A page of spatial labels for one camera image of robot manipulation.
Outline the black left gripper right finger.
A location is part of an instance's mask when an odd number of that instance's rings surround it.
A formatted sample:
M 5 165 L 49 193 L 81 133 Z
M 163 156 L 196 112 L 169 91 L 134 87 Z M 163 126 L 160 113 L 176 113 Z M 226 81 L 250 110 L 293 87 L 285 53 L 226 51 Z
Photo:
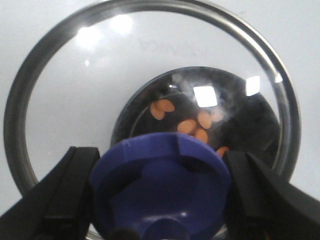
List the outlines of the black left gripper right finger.
M 320 202 L 252 154 L 224 154 L 232 183 L 225 209 L 230 240 L 318 240 Z

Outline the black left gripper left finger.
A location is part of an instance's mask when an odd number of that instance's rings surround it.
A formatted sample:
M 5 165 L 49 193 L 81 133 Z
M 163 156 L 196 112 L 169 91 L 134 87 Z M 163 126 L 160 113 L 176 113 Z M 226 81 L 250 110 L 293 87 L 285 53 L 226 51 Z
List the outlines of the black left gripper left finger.
M 96 147 L 70 147 L 58 164 L 0 217 L 2 240 L 84 240 L 91 223 Z

